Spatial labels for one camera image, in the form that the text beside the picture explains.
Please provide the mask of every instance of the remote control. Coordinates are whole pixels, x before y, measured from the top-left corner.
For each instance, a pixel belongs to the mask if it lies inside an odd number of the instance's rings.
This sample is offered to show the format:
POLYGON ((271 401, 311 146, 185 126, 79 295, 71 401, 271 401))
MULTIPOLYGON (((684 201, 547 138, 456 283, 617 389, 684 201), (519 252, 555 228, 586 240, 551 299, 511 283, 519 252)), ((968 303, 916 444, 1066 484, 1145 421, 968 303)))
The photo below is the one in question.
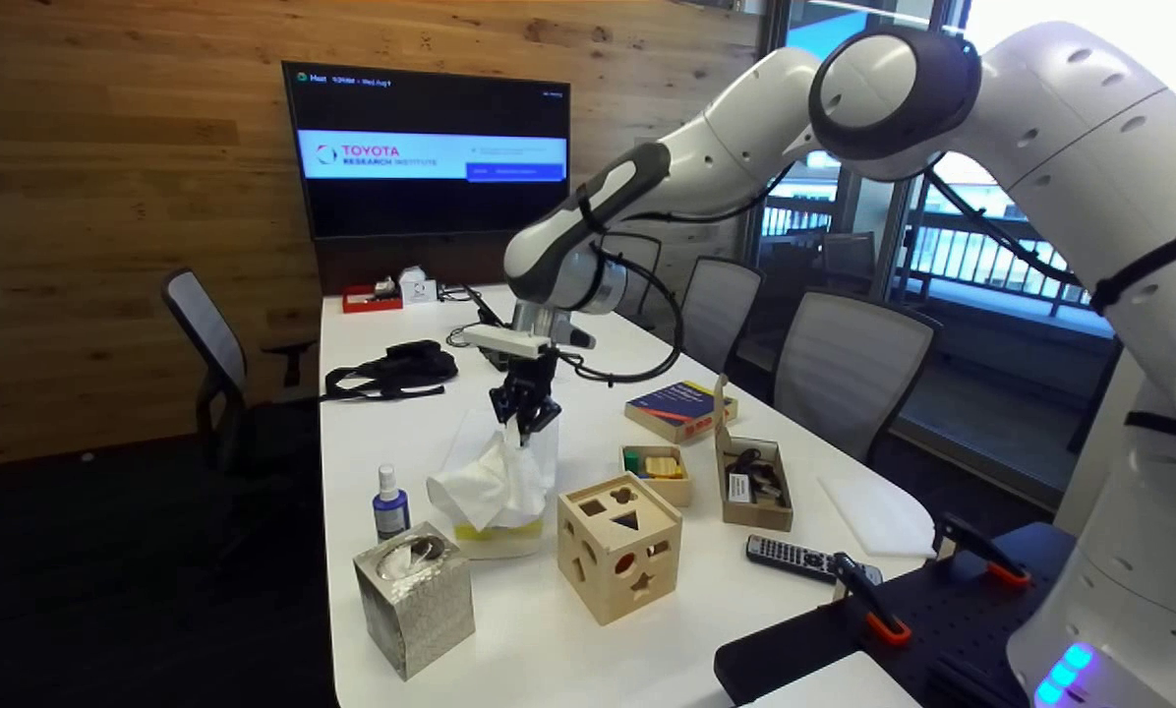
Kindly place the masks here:
POLYGON ((834 582, 830 555, 818 555, 818 551, 806 551, 806 547, 791 547, 791 543, 779 543, 779 539, 747 535, 743 555, 751 562, 763 562, 763 566, 779 566, 779 570, 791 570, 791 574, 834 582))

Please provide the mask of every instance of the television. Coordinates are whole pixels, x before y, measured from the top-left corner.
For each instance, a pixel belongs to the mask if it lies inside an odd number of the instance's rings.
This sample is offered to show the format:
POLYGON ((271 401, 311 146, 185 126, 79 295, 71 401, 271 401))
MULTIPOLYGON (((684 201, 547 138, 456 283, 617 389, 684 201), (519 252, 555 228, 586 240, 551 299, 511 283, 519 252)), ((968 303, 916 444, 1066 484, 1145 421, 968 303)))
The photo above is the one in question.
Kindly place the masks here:
POLYGON ((570 87, 283 63, 315 240, 511 236, 570 193, 570 87))

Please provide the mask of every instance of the crumpled white tissue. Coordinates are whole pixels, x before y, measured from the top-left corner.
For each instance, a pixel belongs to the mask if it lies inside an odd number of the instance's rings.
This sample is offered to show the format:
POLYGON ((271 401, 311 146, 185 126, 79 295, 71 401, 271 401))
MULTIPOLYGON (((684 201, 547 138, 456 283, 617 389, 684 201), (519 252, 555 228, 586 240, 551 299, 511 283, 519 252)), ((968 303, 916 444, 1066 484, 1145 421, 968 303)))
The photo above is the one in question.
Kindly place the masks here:
POLYGON ((519 444, 507 421, 472 464, 437 472, 425 488, 452 523, 527 527, 543 519, 555 488, 555 425, 519 444))

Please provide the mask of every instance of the small bottle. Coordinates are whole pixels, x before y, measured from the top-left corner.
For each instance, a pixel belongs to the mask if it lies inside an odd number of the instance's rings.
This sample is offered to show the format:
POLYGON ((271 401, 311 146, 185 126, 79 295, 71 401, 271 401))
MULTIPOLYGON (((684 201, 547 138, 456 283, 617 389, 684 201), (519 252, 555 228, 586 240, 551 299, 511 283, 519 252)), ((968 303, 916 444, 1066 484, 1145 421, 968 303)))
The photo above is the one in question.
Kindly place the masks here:
POLYGON ((413 523, 405 492, 393 480, 393 468, 382 468, 382 492, 374 496, 374 515, 378 515, 378 539, 393 539, 413 523))

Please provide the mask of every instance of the white table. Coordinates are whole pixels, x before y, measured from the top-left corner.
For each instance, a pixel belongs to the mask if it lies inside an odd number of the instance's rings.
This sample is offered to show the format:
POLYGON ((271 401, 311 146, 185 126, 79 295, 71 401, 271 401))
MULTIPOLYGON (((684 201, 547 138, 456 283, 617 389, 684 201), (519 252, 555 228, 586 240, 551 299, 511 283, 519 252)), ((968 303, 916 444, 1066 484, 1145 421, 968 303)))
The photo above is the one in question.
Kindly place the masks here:
MULTIPOLYGON (((511 295, 484 287, 484 299, 507 315, 511 295)), ((323 299, 319 370, 382 358, 393 342, 437 338, 476 323, 472 303, 342 315, 338 299, 323 299)), ((586 350, 594 370, 645 370, 665 358, 665 342, 621 315, 578 319, 598 338, 586 350)), ((684 511, 680 578, 669 598, 594 625, 570 582, 555 566, 555 539, 539 555, 476 562, 472 602, 476 637, 444 653, 437 665, 401 680, 382 649, 366 637, 354 555, 378 543, 370 496, 378 464, 393 464, 409 492, 413 523, 444 515, 425 496, 425 476, 472 460, 496 429, 488 389, 503 382, 476 350, 452 350, 460 378, 444 397, 417 401, 326 401, 323 425, 323 515, 326 515, 326 598, 334 696, 346 708, 366 704, 732 704, 712 677, 724 641, 767 629, 783 618, 830 602, 830 586, 779 574, 743 559, 755 527, 720 519, 712 484, 712 441, 688 444, 696 503, 684 511)), ((559 417, 559 492, 586 488, 621 472, 621 444, 661 444, 661 437, 625 421, 625 401, 661 382, 704 382, 712 374, 680 358, 665 378, 645 385, 578 382, 566 366, 555 378, 559 417)), ((865 555, 853 527, 826 492, 826 480, 873 480, 877 496, 905 496, 857 460, 822 444, 763 401, 739 397, 739 437, 771 437, 783 444, 794 523, 791 543, 818 551, 850 551, 877 562, 885 578, 912 570, 920 559, 865 555)))

